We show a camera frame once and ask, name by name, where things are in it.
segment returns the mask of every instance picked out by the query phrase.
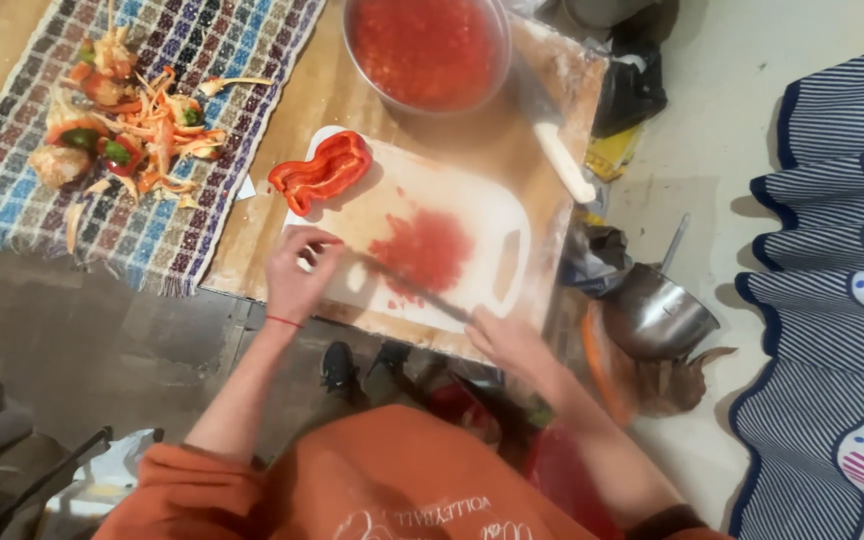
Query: woven placemat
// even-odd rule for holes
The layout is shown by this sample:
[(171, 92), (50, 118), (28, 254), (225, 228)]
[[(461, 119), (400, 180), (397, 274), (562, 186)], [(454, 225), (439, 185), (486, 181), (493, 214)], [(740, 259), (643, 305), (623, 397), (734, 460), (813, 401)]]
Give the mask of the woven placemat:
[[(173, 175), (201, 185), (201, 209), (125, 189), (91, 197), (79, 221), (75, 259), (104, 262), (134, 289), (170, 296), (194, 292), (215, 251), (235, 192), (312, 33), (325, 0), (118, 0), (117, 26), (130, 25), (135, 68), (151, 79), (172, 66), (172, 92), (193, 95), (211, 75), (261, 77), (274, 85), (233, 84), (213, 98), (195, 95), (205, 125), (228, 133), (215, 161), (189, 158)], [(55, 190), (26, 164), (42, 144), (49, 93), (75, 63), (83, 38), (106, 31), (104, 0), (55, 0), (0, 92), (0, 249), (46, 256), (66, 252), (66, 210), (83, 184)], [(101, 167), (96, 167), (96, 175)]]

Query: red string bracelet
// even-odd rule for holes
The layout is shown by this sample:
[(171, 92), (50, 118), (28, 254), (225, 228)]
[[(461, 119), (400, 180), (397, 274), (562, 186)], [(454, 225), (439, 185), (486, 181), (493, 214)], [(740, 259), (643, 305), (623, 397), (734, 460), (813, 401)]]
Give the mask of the red string bracelet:
[(282, 318), (277, 317), (277, 316), (275, 316), (275, 315), (266, 315), (265, 318), (266, 318), (266, 319), (271, 319), (271, 320), (273, 320), (273, 321), (278, 321), (278, 322), (280, 322), (280, 323), (285, 323), (285, 324), (287, 324), (287, 325), (292, 325), (292, 326), (294, 326), (294, 327), (296, 327), (296, 328), (305, 328), (305, 326), (303, 326), (303, 325), (301, 325), (301, 324), (299, 324), (299, 323), (293, 323), (292, 321), (290, 321), (290, 320), (288, 320), (288, 319), (282, 319)]

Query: sweatshirt sleeve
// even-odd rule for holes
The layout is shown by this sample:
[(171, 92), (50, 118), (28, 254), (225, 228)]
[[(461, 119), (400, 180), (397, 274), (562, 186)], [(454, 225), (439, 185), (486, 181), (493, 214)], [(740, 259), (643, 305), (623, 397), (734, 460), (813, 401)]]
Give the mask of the sweatshirt sleeve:
[(261, 473), (247, 465), (152, 445), (139, 462), (138, 487), (93, 540), (239, 540), (251, 536), (249, 513), (261, 497)]

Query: black sneaker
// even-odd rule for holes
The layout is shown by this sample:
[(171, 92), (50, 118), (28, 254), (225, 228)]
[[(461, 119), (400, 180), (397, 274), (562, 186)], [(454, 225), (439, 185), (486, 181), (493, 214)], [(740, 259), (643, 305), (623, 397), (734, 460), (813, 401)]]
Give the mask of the black sneaker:
[(353, 362), (353, 350), (348, 343), (335, 341), (328, 346), (318, 364), (321, 386), (326, 392), (345, 390), (355, 385), (359, 368)]
[(372, 362), (371, 367), (368, 368), (368, 373), (372, 373), (372, 370), (376, 369), (379, 364), (384, 364), (392, 374), (400, 374), (402, 373), (402, 364), (409, 360), (409, 353), (411, 352), (412, 347), (402, 341), (383, 341), (382, 347), (375, 355), (375, 362)]

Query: concrete floor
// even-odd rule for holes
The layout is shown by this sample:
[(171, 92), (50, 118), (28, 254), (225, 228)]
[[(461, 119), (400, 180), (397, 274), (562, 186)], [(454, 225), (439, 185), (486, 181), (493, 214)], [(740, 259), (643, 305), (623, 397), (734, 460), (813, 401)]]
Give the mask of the concrete floor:
[(786, 85), (862, 54), (864, 2), (680, 0), (662, 43), (670, 104), (611, 190), (607, 221), (629, 233), (638, 261), (660, 261), (691, 213), (669, 275), (722, 323), (705, 345), (739, 348), (705, 368), (708, 391), (691, 413), (633, 427), (713, 526), (726, 526), (749, 462), (726, 412), (767, 361), (762, 320), (733, 287), (738, 272), (762, 270), (755, 236), (779, 228), (749, 181), (778, 167), (771, 128)]
[[(182, 440), (263, 320), (263, 306), (245, 300), (141, 294), (104, 269), (71, 269), (68, 257), (0, 251), (0, 381), (66, 448), (106, 424), (118, 436), (163, 428), (166, 440)], [(277, 453), (306, 418), (322, 392), (319, 357), (337, 339), (363, 368), (380, 345), (351, 328), (306, 325), (283, 354), (260, 456)]]

